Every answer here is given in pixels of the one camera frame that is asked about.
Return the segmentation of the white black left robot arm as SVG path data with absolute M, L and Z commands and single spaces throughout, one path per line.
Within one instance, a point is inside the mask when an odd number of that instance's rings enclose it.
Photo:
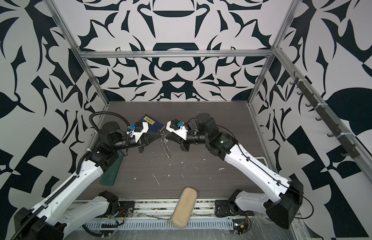
M 151 133 L 149 124 L 131 125 L 120 114 L 101 111 L 89 116 L 98 140 L 80 158 L 76 171 L 55 191 L 34 205 L 22 208 L 14 217 L 13 240 L 62 240 L 91 219 L 117 213 L 118 197 L 103 191 L 89 203 L 68 211 L 68 207 L 96 179 L 106 173 L 122 156 L 122 151 L 144 148 L 162 137 Z

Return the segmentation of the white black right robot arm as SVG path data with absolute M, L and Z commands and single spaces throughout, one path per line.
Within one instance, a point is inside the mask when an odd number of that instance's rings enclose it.
M 208 113 L 195 118 L 195 129 L 177 119 L 168 121 L 166 139 L 180 144 L 184 152 L 190 145 L 204 144 L 207 150 L 224 162 L 241 171 L 254 182 L 262 194 L 235 191 L 229 198 L 234 207 L 242 212 L 266 214 L 283 229 L 289 229 L 306 197 L 303 184 L 298 179 L 287 179 L 251 155 L 227 128 L 217 125 Z

